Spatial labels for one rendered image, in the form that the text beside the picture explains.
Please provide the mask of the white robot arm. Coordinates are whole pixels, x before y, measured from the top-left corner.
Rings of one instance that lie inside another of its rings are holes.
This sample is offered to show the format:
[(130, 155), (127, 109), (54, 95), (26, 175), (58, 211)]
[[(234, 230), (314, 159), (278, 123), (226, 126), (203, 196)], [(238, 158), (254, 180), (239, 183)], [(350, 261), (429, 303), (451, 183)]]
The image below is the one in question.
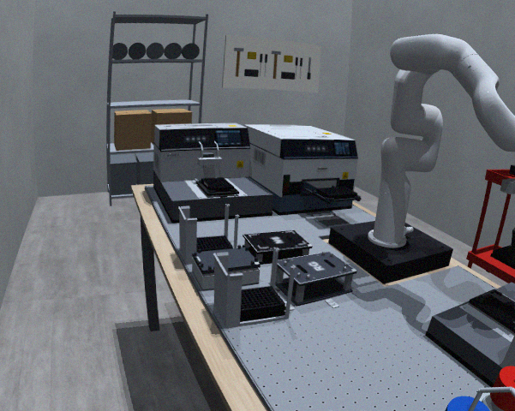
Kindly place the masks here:
[(433, 105), (422, 104), (423, 87), (429, 77), (441, 69), (451, 72), (472, 98), (479, 123), (507, 152), (515, 152), (515, 116), (496, 92), (499, 77), (462, 39), (442, 34), (405, 37), (392, 44), (390, 56), (400, 69), (394, 81), (392, 129), (423, 137), (390, 137), (381, 146), (380, 192), (374, 229), (368, 232), (368, 239), (378, 246), (395, 248), (404, 246), (405, 235), (413, 231), (404, 226), (410, 198), (405, 171), (430, 172), (440, 148), (441, 112)]

